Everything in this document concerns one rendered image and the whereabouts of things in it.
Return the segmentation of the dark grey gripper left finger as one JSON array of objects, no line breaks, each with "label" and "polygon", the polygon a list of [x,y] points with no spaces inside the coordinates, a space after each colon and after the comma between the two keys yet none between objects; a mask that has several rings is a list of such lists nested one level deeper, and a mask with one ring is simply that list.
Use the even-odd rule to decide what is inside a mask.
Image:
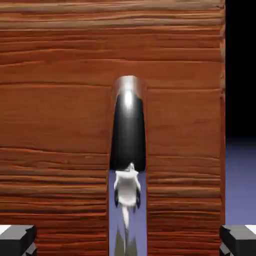
[{"label": "dark grey gripper left finger", "polygon": [[0,224],[0,256],[37,256],[34,225]]}]

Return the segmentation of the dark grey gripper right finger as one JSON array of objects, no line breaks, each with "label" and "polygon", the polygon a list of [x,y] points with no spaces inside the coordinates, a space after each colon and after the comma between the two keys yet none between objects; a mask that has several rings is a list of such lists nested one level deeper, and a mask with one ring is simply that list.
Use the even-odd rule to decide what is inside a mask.
[{"label": "dark grey gripper right finger", "polygon": [[256,256],[256,225],[221,225],[219,256]]}]

